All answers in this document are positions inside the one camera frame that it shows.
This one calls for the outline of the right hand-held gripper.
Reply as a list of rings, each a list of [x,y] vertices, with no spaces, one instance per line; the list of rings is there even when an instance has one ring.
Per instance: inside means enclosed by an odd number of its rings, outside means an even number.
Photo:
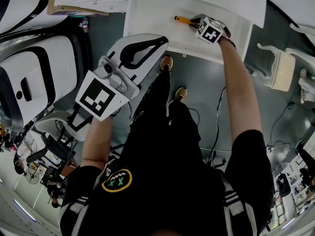
[[[189,28],[195,31],[195,36],[208,44],[217,43],[222,37],[230,39],[231,33],[222,21],[216,20],[205,14],[194,16],[190,21]]]

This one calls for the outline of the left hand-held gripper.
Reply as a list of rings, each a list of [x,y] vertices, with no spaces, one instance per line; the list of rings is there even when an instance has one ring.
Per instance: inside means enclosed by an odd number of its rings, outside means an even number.
[[[165,36],[149,33],[119,39],[108,57],[100,58],[97,69],[87,72],[76,103],[103,121],[140,93],[137,85],[162,57],[168,42]],[[112,62],[114,57],[118,58],[117,66]]]

